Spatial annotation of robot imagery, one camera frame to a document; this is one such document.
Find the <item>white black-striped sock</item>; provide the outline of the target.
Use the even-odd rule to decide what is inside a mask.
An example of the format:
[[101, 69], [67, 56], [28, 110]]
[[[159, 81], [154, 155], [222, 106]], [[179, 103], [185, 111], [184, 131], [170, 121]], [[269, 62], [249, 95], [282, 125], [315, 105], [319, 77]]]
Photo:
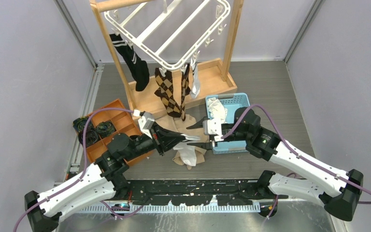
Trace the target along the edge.
[[200, 51], [195, 52], [190, 60], [190, 66], [192, 68], [193, 83], [191, 87], [190, 96], [192, 99], [195, 99], [200, 93], [200, 80], [198, 77], [198, 57]]
[[182, 136], [184, 136], [184, 139], [173, 148], [177, 153], [172, 160], [179, 165], [195, 167], [197, 164], [195, 147], [187, 143], [190, 141], [199, 141], [200, 137], [187, 134], [182, 134]]

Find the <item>brown argyle sock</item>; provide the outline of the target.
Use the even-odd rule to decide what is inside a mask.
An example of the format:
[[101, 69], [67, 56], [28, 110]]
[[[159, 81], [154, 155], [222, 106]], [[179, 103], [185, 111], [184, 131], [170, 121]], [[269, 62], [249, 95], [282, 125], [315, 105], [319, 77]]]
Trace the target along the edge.
[[155, 69], [155, 80], [158, 85], [154, 94], [160, 97], [169, 116], [179, 118], [181, 116], [180, 106], [174, 99], [173, 77], [171, 71], [163, 75], [159, 68]]
[[190, 93], [189, 88], [189, 70], [190, 64], [188, 63], [183, 69], [181, 69], [181, 105], [180, 105], [180, 113], [182, 121], [186, 119], [185, 113], [185, 98]]

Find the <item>white plastic clip hanger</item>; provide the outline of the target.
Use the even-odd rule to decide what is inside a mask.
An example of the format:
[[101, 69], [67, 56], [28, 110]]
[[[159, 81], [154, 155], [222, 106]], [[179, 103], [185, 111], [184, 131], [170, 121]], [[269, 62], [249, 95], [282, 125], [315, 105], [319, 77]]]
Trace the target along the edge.
[[227, 0], [124, 0], [98, 3], [111, 29], [166, 71], [198, 59], [223, 33]]

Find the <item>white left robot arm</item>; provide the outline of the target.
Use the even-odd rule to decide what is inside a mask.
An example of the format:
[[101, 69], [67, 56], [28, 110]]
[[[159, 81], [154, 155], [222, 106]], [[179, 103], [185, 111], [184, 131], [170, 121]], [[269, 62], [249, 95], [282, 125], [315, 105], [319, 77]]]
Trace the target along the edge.
[[127, 161], [157, 150], [161, 155], [181, 142], [198, 141], [199, 136], [167, 130], [153, 123], [142, 135], [116, 134], [107, 150], [85, 171], [46, 192], [25, 195], [25, 208], [34, 232], [51, 232], [75, 212], [99, 201], [128, 196], [124, 172]]

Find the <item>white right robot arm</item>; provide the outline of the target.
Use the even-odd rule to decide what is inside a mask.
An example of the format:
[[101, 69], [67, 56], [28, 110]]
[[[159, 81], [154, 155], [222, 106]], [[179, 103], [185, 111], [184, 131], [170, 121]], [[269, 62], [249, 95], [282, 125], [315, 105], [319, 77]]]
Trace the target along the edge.
[[363, 174], [352, 169], [344, 171], [329, 166], [295, 148], [277, 133], [264, 128], [261, 118], [252, 109], [240, 107], [233, 123], [204, 117], [190, 129], [203, 128], [210, 140], [194, 145], [208, 150], [219, 142], [245, 142], [245, 149], [256, 158], [289, 168], [301, 179], [265, 170], [254, 184], [262, 198], [287, 195], [322, 206], [329, 214], [343, 221], [353, 219], [362, 191]]

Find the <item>wooden hanger stand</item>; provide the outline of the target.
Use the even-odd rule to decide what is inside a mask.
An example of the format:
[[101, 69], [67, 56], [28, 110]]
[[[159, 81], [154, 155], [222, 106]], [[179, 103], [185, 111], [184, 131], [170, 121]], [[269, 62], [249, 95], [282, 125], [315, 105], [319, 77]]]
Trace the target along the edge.
[[160, 103], [157, 97], [153, 94], [155, 88], [157, 88], [155, 81], [156, 78], [154, 76], [150, 77], [152, 83], [148, 85], [144, 91], [140, 92], [135, 91], [134, 82], [127, 81], [121, 66], [121, 62], [117, 56], [116, 49], [112, 44], [106, 24], [104, 23], [104, 19], [109, 21], [118, 33], [127, 37], [129, 43], [139, 47], [143, 52], [156, 61], [163, 68], [163, 70], [171, 71], [173, 82], [178, 84], [181, 81], [180, 69], [186, 64], [187, 61], [191, 59], [192, 56], [197, 54], [198, 49], [203, 43], [210, 43], [209, 38], [214, 30], [219, 29], [223, 21], [227, 17], [230, 17], [224, 58], [212, 59], [201, 62], [197, 65], [198, 77], [202, 84], [202, 88], [200, 94], [196, 98], [185, 98], [185, 108], [189, 109], [204, 104], [204, 100], [207, 95], [234, 93], [237, 90], [237, 85], [235, 84], [232, 76], [229, 74], [229, 67], [243, 8], [242, 0], [235, 0], [233, 5], [230, 5], [226, 0], [220, 0], [218, 3], [223, 6], [223, 12], [175, 64], [169, 64], [167, 61], [162, 59], [160, 56], [161, 53], [166, 50], [166, 48], [174, 41], [174, 39], [178, 37], [184, 28], [191, 23], [191, 21], [199, 14], [201, 10], [203, 10], [209, 1], [202, 1], [194, 12], [179, 26], [179, 28], [176, 29], [176, 31], [162, 44], [157, 51], [152, 51], [150, 48], [144, 45], [143, 42], [170, 17], [172, 12], [178, 7], [181, 1], [174, 0], [169, 5], [165, 4], [163, 12], [137, 37], [128, 32], [124, 26], [144, 6], [147, 5], [148, 1], [106, 0], [97, 2], [95, 0], [91, 0], [89, 3], [124, 85], [128, 105], [131, 110], [140, 108], [152, 113], [153, 116], [157, 118], [166, 114], [163, 104]]

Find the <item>beige crumpled cloth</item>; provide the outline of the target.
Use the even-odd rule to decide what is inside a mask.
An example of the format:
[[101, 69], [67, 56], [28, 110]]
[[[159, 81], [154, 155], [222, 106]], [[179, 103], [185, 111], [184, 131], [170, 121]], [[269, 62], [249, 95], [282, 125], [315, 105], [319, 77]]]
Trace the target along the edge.
[[[194, 130], [186, 129], [188, 126], [194, 125], [197, 121], [191, 115], [186, 114], [185, 116], [186, 116], [185, 121], [182, 121], [181, 118], [174, 118], [174, 117], [166, 115], [166, 116], [163, 116], [157, 119], [156, 123], [170, 131], [176, 131], [176, 132], [187, 134], [187, 135], [199, 136], [200, 137], [199, 142], [207, 142], [209, 137], [208, 135], [204, 134], [204, 131], [202, 128], [194, 129]], [[195, 147], [195, 151], [197, 155], [197, 164], [205, 162], [204, 155], [206, 153], [206, 150], [201, 149], [199, 147]]]

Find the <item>light blue plastic basket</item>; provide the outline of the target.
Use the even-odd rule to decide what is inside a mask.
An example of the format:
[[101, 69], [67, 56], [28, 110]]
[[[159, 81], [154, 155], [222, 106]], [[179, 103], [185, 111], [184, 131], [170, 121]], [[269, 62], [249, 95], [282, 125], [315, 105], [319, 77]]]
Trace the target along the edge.
[[222, 139], [227, 138], [232, 132], [236, 134], [235, 142], [216, 142], [213, 140], [214, 137], [210, 136], [210, 142], [212, 142], [213, 145], [213, 153], [219, 155], [245, 152], [246, 147], [258, 136], [258, 130], [260, 129], [260, 117], [257, 116], [252, 109], [250, 109], [246, 115], [242, 115], [245, 109], [250, 106], [248, 96], [245, 93], [209, 95], [205, 98], [207, 116], [207, 100], [213, 97], [219, 99], [228, 110], [225, 123], [234, 124], [231, 131], [223, 135]]

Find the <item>orange compartment tray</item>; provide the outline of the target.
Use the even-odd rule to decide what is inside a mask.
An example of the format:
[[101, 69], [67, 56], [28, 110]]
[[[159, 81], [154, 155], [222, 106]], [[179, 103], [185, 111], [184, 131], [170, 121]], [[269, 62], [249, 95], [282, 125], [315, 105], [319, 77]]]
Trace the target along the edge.
[[86, 152], [90, 163], [107, 150], [108, 143], [118, 133], [125, 133], [129, 137], [142, 134], [128, 112], [102, 111], [93, 116], [86, 133]]

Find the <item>rolled dark green sock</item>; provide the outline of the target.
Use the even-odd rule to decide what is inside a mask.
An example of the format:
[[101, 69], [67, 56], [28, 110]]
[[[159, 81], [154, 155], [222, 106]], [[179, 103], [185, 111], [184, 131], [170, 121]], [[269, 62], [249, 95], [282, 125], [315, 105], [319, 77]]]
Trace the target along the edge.
[[[86, 146], [89, 147], [114, 132], [116, 128], [111, 121], [101, 122], [96, 127], [90, 122], [86, 130]], [[78, 140], [80, 144], [83, 144], [83, 131], [78, 133]]]

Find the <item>rolled dark patterned sock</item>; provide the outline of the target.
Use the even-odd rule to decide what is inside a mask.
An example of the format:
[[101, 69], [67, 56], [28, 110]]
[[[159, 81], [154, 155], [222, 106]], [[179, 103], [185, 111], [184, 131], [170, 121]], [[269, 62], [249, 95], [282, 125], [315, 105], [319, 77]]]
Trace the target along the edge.
[[72, 126], [73, 126], [74, 130], [75, 130], [77, 133], [80, 133], [81, 131], [84, 130], [88, 118], [89, 118], [88, 116], [79, 117], [79, 118], [75, 119], [75, 120], [72, 122]]

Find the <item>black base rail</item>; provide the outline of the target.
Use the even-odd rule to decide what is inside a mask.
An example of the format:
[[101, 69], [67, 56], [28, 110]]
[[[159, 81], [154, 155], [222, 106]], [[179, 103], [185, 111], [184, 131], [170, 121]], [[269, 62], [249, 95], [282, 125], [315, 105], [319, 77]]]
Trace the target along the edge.
[[130, 180], [112, 200], [131, 200], [136, 205], [249, 205], [253, 200], [274, 200], [275, 194], [255, 179]]

